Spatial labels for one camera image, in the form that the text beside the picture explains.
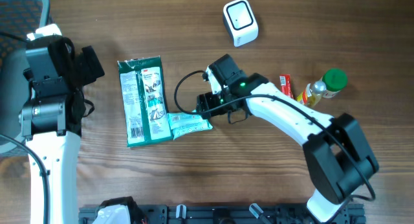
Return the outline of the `green white plastic packet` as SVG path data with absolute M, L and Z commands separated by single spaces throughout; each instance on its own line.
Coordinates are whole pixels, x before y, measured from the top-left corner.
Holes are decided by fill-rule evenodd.
M 134 148 L 171 140 L 161 58 L 119 61 L 118 73 L 127 146 Z

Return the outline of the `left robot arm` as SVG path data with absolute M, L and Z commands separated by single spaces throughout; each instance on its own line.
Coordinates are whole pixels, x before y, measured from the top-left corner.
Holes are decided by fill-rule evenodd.
M 55 24 L 27 36 L 29 98 L 19 115 L 31 163 L 31 223 L 80 223 L 76 167 L 82 119 L 94 104 L 83 88 L 105 73 L 91 46 L 76 54 Z

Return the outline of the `green lid jar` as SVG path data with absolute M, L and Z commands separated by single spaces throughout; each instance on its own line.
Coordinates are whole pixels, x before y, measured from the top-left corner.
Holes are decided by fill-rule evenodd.
M 339 68 L 329 69 L 320 79 L 326 85 L 324 98 L 333 98 L 347 86 L 348 78 L 346 73 Z

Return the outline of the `red stick sachet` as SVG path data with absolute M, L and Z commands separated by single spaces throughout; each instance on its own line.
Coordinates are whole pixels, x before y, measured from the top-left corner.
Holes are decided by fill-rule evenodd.
M 290 83 L 290 75 L 289 74 L 281 74 L 279 76 L 280 83 L 281 83 L 281 91 L 284 95 L 294 99 L 291 83 Z

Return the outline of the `teal white tissue pack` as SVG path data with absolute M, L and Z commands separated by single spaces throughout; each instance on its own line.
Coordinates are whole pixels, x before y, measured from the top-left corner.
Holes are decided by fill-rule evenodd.
M 200 115 L 168 113 L 168 122 L 174 140 L 189 133 L 213 129 L 208 120 L 203 119 Z

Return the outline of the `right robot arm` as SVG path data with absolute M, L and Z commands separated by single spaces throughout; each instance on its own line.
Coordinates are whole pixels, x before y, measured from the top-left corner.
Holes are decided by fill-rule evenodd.
M 264 76 L 246 75 L 225 54 L 203 71 L 211 91 L 197 97 L 196 110 L 204 119 L 244 110 L 262 118 L 296 141 L 303 149 L 315 192 L 306 203 L 319 223 L 332 221 L 358 187 L 365 185 L 374 200 L 369 179 L 379 170 L 376 157 L 358 121 L 319 113 L 284 95 Z

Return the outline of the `yellow dish soap bottle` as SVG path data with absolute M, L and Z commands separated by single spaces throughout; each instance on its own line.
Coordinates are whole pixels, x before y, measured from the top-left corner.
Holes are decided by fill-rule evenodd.
M 306 88 L 298 95 L 296 101 L 309 108 L 314 107 L 326 92 L 327 86 L 321 80 L 308 84 Z

